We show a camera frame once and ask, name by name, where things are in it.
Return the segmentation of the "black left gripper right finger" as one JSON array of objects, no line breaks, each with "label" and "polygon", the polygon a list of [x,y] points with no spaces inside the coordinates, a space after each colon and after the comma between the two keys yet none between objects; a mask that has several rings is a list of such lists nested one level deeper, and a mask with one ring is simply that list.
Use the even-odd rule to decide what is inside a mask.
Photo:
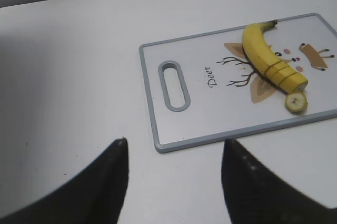
[{"label": "black left gripper right finger", "polygon": [[283,181],[237,140],[225,140],[221,176],[232,223],[336,223],[335,208]]}]

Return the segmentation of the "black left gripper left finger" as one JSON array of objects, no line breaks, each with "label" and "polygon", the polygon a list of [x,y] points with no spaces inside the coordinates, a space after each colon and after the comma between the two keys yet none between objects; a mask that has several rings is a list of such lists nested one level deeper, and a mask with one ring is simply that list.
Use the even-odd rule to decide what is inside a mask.
[{"label": "black left gripper left finger", "polygon": [[128,179],[128,143],[121,138],[69,182],[1,223],[117,223]]}]

